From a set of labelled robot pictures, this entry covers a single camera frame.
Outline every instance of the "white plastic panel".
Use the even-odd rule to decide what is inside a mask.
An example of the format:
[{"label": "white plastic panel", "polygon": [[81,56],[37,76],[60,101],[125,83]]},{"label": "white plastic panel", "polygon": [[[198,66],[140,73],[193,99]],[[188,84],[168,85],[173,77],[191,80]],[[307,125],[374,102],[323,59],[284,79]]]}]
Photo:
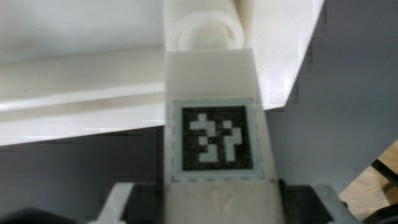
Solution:
[{"label": "white plastic panel", "polygon": [[[323,0],[300,2],[239,0],[237,2],[241,5],[237,13],[244,15],[241,17],[244,36],[250,40],[244,46],[252,47],[255,54],[262,109],[271,109],[285,103]],[[133,1],[133,4],[140,8],[147,8],[149,12],[154,3],[159,4],[156,1],[150,3]],[[1,35],[6,34],[8,40],[15,38],[6,46],[15,46],[21,50],[24,45],[19,38],[28,36],[15,32],[17,26],[31,28],[35,25],[24,23],[28,14],[17,18],[17,13],[10,14],[10,12],[21,12],[26,9],[22,8],[24,4],[29,5],[29,2],[22,0],[1,2],[1,9],[13,10],[5,10],[6,13],[1,14],[3,17],[10,16],[6,20],[12,20],[12,23],[5,24],[13,24],[13,28],[1,28],[6,28]],[[122,6],[129,3],[120,0],[113,4]],[[29,10],[35,10],[35,15],[40,15],[44,10],[51,8],[58,10],[56,7],[60,6],[51,3],[49,8],[29,8]],[[93,8],[86,6],[79,10],[79,16],[85,10],[95,12]],[[143,20],[156,24],[156,21],[150,20],[156,18],[150,17]],[[161,30],[161,26],[145,27]],[[138,35],[134,26],[129,28],[133,36]],[[152,38],[157,38],[156,32],[149,31]],[[35,51],[38,51],[42,44],[33,46],[37,48],[28,48],[28,51],[13,52],[12,49],[15,48],[8,49],[10,51],[5,49],[1,51],[6,54],[3,55],[6,56],[5,61],[40,58],[44,54]],[[72,54],[69,45],[65,49],[56,49],[61,55]],[[0,65],[0,145],[154,125],[163,125],[163,48],[154,47],[138,51],[97,53]]]}]

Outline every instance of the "gray background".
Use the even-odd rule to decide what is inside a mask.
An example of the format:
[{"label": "gray background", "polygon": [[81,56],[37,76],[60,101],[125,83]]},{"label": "gray background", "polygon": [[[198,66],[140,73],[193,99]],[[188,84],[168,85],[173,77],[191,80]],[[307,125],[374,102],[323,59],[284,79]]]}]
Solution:
[{"label": "gray background", "polygon": [[[398,134],[398,1],[330,0],[294,91],[266,112],[280,178],[337,191]],[[93,219],[118,181],[154,183],[161,127],[0,148],[0,216]]]},{"label": "gray background", "polygon": [[398,138],[398,1],[324,2],[296,89],[266,112],[278,175],[342,190]]}]

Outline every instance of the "white cylindrical joint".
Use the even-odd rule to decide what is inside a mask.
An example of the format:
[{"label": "white cylindrical joint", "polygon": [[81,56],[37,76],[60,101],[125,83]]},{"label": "white cylindrical joint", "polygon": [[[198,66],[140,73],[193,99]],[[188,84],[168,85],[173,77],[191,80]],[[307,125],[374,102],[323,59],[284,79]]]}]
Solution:
[{"label": "white cylindrical joint", "polygon": [[165,1],[168,51],[243,48],[234,0]]}]

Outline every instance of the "gray floor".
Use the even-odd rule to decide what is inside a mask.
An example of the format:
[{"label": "gray floor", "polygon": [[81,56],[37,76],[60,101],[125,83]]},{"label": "gray floor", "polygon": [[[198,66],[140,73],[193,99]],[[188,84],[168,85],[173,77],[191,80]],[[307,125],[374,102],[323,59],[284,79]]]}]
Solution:
[{"label": "gray floor", "polygon": [[[398,1],[328,0],[285,108],[266,112],[280,178],[342,190],[398,137]],[[0,148],[0,216],[90,220],[111,184],[154,183],[161,128]]]},{"label": "gray floor", "polygon": [[95,219],[115,182],[154,183],[161,128],[0,148],[0,217],[33,207]]},{"label": "gray floor", "polygon": [[289,103],[266,114],[280,177],[340,191],[398,138],[398,1],[326,1]]}]

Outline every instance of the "white plastic part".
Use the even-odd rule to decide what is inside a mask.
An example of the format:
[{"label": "white plastic part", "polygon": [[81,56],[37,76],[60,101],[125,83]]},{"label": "white plastic part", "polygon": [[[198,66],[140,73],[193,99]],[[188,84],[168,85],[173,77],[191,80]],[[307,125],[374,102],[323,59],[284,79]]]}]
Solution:
[{"label": "white plastic part", "polygon": [[[285,104],[321,5],[236,0],[264,110]],[[0,145],[163,125],[163,82],[161,47],[0,65]]]},{"label": "white plastic part", "polygon": [[[282,224],[276,175],[268,129],[257,89],[250,50],[181,51],[166,53],[166,124],[165,124],[165,223],[166,224]],[[177,178],[175,104],[186,100],[250,99],[248,117],[257,124],[257,157],[260,176],[216,175]]]},{"label": "white plastic part", "polygon": [[243,29],[232,0],[165,1],[165,49],[243,47]]},{"label": "white plastic part", "polygon": [[117,183],[113,185],[97,220],[88,222],[88,224],[125,224],[120,220],[120,215],[124,212],[131,190],[133,183]]}]

